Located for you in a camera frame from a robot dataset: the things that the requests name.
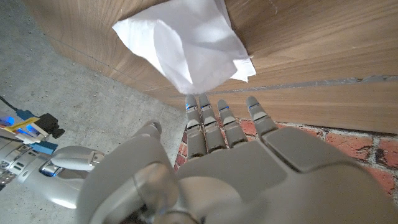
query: crumpled tissue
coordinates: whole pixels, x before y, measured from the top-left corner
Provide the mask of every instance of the crumpled tissue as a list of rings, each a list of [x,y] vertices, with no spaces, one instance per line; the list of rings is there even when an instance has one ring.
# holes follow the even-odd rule
[[[171,0],[119,21],[113,29],[183,94],[211,90],[256,71],[231,28],[224,0]]]

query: concrete floor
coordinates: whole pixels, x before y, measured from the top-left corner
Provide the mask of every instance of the concrete floor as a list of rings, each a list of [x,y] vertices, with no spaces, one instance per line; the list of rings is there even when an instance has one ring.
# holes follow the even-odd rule
[[[36,115],[50,113],[65,134],[52,142],[105,153],[150,119],[162,124],[172,163],[185,127],[183,112],[57,55],[20,1],[0,2],[0,95]],[[0,102],[0,111],[12,113]],[[75,212],[54,205],[16,181],[0,191],[0,223],[75,223]]]

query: blue light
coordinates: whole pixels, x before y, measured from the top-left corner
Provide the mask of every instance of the blue light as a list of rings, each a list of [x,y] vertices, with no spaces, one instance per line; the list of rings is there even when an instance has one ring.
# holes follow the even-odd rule
[[[14,118],[13,118],[13,117],[8,117],[7,122],[8,122],[10,125],[13,125],[13,124],[14,124]]]
[[[22,134],[28,134],[26,131],[22,130],[22,128],[19,128],[19,129],[18,129],[18,132],[19,132],[19,133],[22,133]]]
[[[34,132],[35,131],[35,129],[32,127],[32,125],[30,125],[30,124],[28,124],[27,126],[26,126],[26,129],[28,130],[28,131],[30,131],[30,132]]]

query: wooden panel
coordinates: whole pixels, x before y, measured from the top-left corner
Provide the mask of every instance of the wooden panel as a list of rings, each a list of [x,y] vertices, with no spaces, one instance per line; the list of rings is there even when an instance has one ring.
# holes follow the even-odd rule
[[[236,117],[250,118],[246,98],[255,96],[275,121],[398,133],[398,82],[320,86],[209,95],[216,111],[224,99]],[[185,98],[165,100],[184,110]]]
[[[65,44],[50,39],[50,43],[54,46],[56,49],[57,53],[62,54],[62,55],[69,55],[69,57],[74,60],[78,61],[81,64],[89,67],[90,69],[96,71],[96,72],[101,72],[102,74],[105,74],[106,76],[113,78],[121,83],[124,83],[125,85],[134,88],[138,91],[146,91],[146,90],[151,90],[149,86],[140,83],[139,81],[115,70],[114,68],[111,68],[110,66],[107,66],[92,57],[89,57],[83,53],[80,53],[69,46],[66,46]]]
[[[25,2],[51,38],[152,88],[170,85],[111,28],[161,0]],[[398,1],[230,0],[226,5],[257,75],[248,84],[228,81],[217,91],[398,70]]]
[[[57,52],[183,108],[184,97],[111,28],[163,1],[24,0]],[[249,83],[228,80],[212,92],[242,92],[210,95],[212,101],[229,100],[237,116],[247,116],[244,100],[253,94],[278,121],[397,132],[396,82],[247,91],[397,75],[397,0],[227,0],[226,5],[257,75]]]

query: black cable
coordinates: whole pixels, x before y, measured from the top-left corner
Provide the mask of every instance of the black cable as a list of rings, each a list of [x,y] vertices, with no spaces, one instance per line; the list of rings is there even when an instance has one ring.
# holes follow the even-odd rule
[[[11,109],[13,109],[14,111],[17,111],[18,109],[14,106],[12,106],[10,103],[7,102],[6,99],[4,99],[2,96],[0,96],[0,100],[3,101],[3,103],[7,104],[7,106],[9,106]]]
[[[14,142],[23,142],[22,140],[13,139],[13,138],[5,137],[5,136],[0,136],[0,138],[9,140],[9,141],[14,141]]]

